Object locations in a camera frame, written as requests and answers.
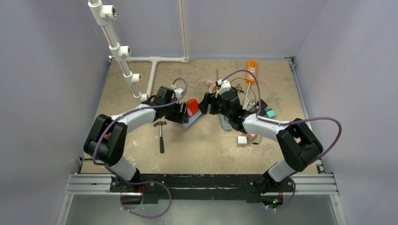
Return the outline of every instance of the hammer handle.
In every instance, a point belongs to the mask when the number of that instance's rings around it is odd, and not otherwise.
[[[160,137],[161,153],[164,153],[163,137]]]

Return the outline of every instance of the orange power strip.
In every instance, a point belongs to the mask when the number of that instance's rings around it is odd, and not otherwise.
[[[249,60],[247,62],[247,70],[249,70],[250,72],[252,72],[254,74],[255,77],[257,77],[256,73],[257,73],[257,61],[256,60]],[[246,83],[255,83],[255,80],[253,78],[253,76],[249,73],[246,73]]]

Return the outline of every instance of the gray wall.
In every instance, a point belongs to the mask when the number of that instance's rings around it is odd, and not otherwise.
[[[77,171],[108,61],[89,12],[80,0],[1,4],[3,225],[54,224]]]
[[[189,55],[294,56],[326,0],[184,0]],[[104,0],[118,12],[115,29],[133,56],[183,55],[179,0]]]
[[[299,53],[311,117],[336,117],[340,141],[324,158],[349,224],[396,224],[398,2],[329,0]],[[335,125],[313,123],[325,144]]]

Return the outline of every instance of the purple cable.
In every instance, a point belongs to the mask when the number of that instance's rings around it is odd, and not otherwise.
[[[103,166],[105,166],[111,173],[117,175],[117,174],[116,174],[115,172],[113,172],[110,168],[108,168],[106,164],[104,164],[104,163],[97,163],[97,162],[96,162],[97,153],[98,153],[98,148],[100,147],[100,143],[101,143],[102,140],[104,139],[105,135],[108,133],[108,131],[111,129],[111,127],[112,127],[117,121],[119,121],[119,120],[120,120],[121,118],[123,118],[123,117],[126,117],[126,116],[128,116],[128,115],[130,115],[130,114],[132,114],[132,113],[135,113],[135,112],[140,111],[140,110],[143,110],[143,109],[159,109],[159,108],[163,108],[163,107],[168,107],[168,106],[171,106],[171,105],[173,105],[173,104],[179,102],[181,99],[183,99],[183,98],[185,97],[185,95],[186,95],[187,90],[188,90],[188,83],[187,83],[187,81],[185,81],[183,78],[180,78],[180,77],[179,77],[179,78],[177,78],[177,79],[175,79],[175,80],[173,81],[173,85],[174,85],[174,84],[176,83],[176,81],[178,81],[178,80],[181,80],[181,81],[183,81],[183,82],[185,83],[185,90],[184,90],[184,92],[182,93],[181,98],[177,99],[176,101],[173,101],[173,102],[164,104],[164,105],[146,106],[146,107],[142,107],[142,108],[135,108],[135,109],[132,109],[132,110],[130,110],[130,111],[127,111],[127,112],[123,113],[121,116],[118,116],[116,119],[114,119],[114,120],[107,126],[107,128],[104,130],[104,132],[101,134],[101,136],[99,137],[99,140],[98,140],[98,142],[97,142],[97,145],[95,146],[94,152],[93,152],[93,154],[92,154],[92,163],[95,164],[95,165],[103,165]],[[158,217],[163,216],[163,215],[170,209],[170,206],[171,206],[171,193],[170,193],[169,189],[168,189],[164,184],[159,183],[159,182],[157,182],[157,181],[145,181],[145,182],[140,182],[140,183],[131,183],[131,182],[129,182],[129,181],[123,179],[123,178],[120,177],[120,176],[118,176],[118,177],[119,177],[120,179],[122,179],[124,182],[126,182],[126,183],[128,183],[128,184],[132,184],[132,185],[141,185],[141,184],[147,184],[147,183],[159,184],[159,185],[161,185],[162,187],[164,187],[164,188],[166,189],[166,191],[167,191],[167,193],[168,193],[168,196],[169,196],[169,203],[168,203],[167,208],[166,208],[161,214],[159,214],[159,215],[156,215],[156,216],[145,216],[145,215],[141,215],[141,214],[135,213],[135,212],[130,211],[130,210],[128,211],[129,213],[134,214],[134,215],[139,216],[139,217],[142,217],[142,218],[158,218]]]
[[[339,121],[337,121],[336,119],[334,119],[334,118],[332,118],[332,117],[314,117],[314,118],[310,118],[310,119],[298,120],[298,121],[292,121],[292,122],[289,122],[289,123],[280,123],[280,124],[279,124],[278,122],[275,122],[275,121],[272,121],[272,120],[264,119],[263,117],[259,116],[259,113],[260,113],[260,111],[261,111],[260,86],[259,86],[259,83],[257,82],[256,76],[255,76],[252,72],[250,72],[250,71],[248,71],[248,70],[245,70],[245,69],[240,69],[240,70],[237,70],[237,71],[235,71],[235,72],[229,74],[228,76],[226,76],[226,77],[225,77],[224,79],[222,79],[221,81],[225,81],[227,78],[229,78],[230,76],[232,76],[232,75],[234,75],[234,74],[236,74],[236,73],[238,73],[238,72],[246,72],[246,73],[249,73],[250,75],[253,76],[253,78],[254,78],[254,80],[255,80],[255,82],[256,82],[257,91],[258,91],[258,94],[259,94],[259,110],[258,110],[257,113],[256,113],[256,117],[257,117],[258,120],[263,121],[263,122],[266,122],[266,123],[278,125],[278,126],[290,126],[290,125],[296,125],[296,124],[305,123],[305,122],[310,122],[310,121],[315,121],[315,120],[331,120],[331,121],[333,121],[333,122],[335,122],[335,123],[337,124],[337,126],[338,126],[338,132],[337,132],[336,138],[334,139],[334,141],[332,142],[332,144],[330,144],[330,146],[329,146],[322,154],[320,154],[313,162],[315,162],[316,160],[318,160],[318,159],[320,159],[321,157],[323,157],[324,155],[326,155],[326,154],[335,146],[335,144],[337,143],[338,139],[339,139],[340,136],[341,136],[341,131],[342,131],[342,127],[341,127],[341,124],[340,124]],[[292,179],[291,177],[290,177],[290,179],[291,179],[291,181],[292,181],[293,184],[294,184],[293,193],[292,193],[291,197],[289,198],[289,200],[288,200],[285,204],[283,204],[282,207],[278,208],[277,210],[280,210],[280,209],[283,209],[284,207],[286,207],[286,206],[292,201],[292,199],[293,199],[293,197],[294,197],[294,193],[296,192],[296,184],[294,183],[294,181],[293,181],[293,179]]]

